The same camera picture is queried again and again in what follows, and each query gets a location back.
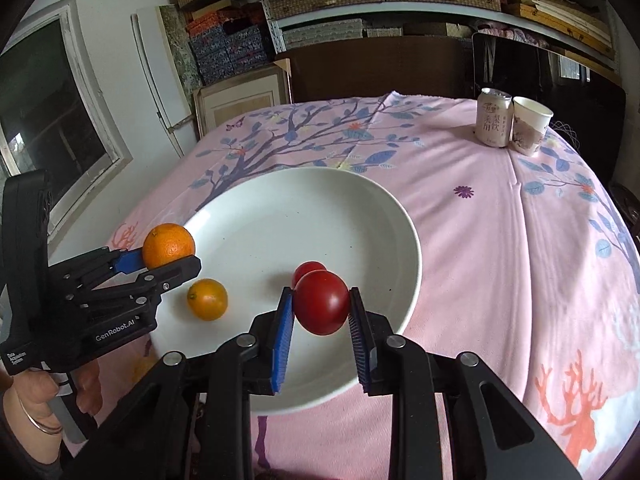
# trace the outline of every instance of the paper cup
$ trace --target paper cup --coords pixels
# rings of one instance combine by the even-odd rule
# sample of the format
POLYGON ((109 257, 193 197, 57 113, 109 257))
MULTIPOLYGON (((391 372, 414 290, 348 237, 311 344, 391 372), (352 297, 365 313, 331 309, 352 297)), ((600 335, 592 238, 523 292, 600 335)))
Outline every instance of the paper cup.
POLYGON ((549 108, 537 101, 514 97, 511 147, 523 155, 536 155, 553 116, 549 108))

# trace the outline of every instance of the bracelet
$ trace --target bracelet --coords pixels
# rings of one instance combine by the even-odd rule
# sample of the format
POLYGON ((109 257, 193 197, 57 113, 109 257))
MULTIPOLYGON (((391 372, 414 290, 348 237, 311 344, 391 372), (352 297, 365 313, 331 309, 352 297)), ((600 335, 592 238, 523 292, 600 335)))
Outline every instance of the bracelet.
POLYGON ((38 428, 42 433, 46 433, 48 435, 59 435, 60 433, 62 433, 62 425, 58 426, 57 428, 52 428, 50 426, 45 426, 44 424, 38 422, 37 420, 35 420, 30 414, 29 412, 27 412, 27 409, 24 407, 24 404, 22 403, 22 400, 20 399, 20 396, 18 395, 18 393, 15 393, 15 396, 18 399, 18 402, 20 403, 20 407, 22 408, 22 410, 24 411, 24 414, 27 416, 27 418, 31 421, 31 423, 38 428))

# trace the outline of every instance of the red tomato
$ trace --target red tomato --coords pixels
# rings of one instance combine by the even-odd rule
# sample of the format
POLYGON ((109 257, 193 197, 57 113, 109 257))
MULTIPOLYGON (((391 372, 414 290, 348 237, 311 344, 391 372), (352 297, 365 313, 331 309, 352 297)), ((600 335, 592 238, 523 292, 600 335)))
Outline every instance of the red tomato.
POLYGON ((349 289, 328 270, 306 273, 293 291, 293 312, 300 324, 316 335, 338 330, 349 315, 349 289))
POLYGON ((304 276, 308 272, 311 272, 312 270, 326 270, 326 267, 320 262, 305 262, 303 264, 299 264, 298 268, 293 273, 293 278, 291 279, 291 288, 296 288, 296 285, 300 281, 300 278, 302 278, 302 276, 304 276))

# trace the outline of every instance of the hand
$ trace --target hand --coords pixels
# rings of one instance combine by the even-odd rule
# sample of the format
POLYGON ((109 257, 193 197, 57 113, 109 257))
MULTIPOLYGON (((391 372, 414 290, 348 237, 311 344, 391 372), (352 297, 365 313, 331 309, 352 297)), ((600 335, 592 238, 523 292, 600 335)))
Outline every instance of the hand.
MULTIPOLYGON (((99 373, 98 361, 85 364, 75 373, 78 388, 76 403, 83 413, 96 415, 102 407, 99 373)), ((54 428, 60 425, 55 415, 52 416, 51 409, 47 404, 58 392, 56 381, 47 372, 40 370, 22 372, 14 377, 13 388, 20 397, 24 409, 35 420, 54 428)))
MULTIPOLYGON (((99 371, 98 363, 94 361, 75 373, 76 403, 83 413, 95 415, 102 407, 99 371)), ((4 394, 4 414, 14 436, 32 458, 43 464, 56 461, 62 436, 43 433, 31 423, 24 411, 44 426, 58 428, 60 422, 47 404, 57 392, 58 385, 47 372, 27 370, 14 377, 12 387, 4 394)))

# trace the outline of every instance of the white plate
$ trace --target white plate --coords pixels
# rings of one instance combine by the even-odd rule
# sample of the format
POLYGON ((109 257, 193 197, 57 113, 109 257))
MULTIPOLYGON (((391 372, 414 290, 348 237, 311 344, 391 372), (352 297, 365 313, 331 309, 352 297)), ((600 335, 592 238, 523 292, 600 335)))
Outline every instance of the white plate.
MULTIPOLYGON (((202 261, 229 295, 219 320, 204 322, 186 305, 187 282, 162 295, 151 333, 160 355, 194 357, 247 332, 275 310, 302 262, 316 260, 357 286, 367 310, 406 327, 420 289, 420 242, 408 214, 383 187, 347 171, 297 168, 268 173, 212 200, 185 226, 202 261)), ((295 323, 280 394, 253 396, 252 412, 290 413, 325 402, 357 382, 348 323, 316 336, 295 323)))

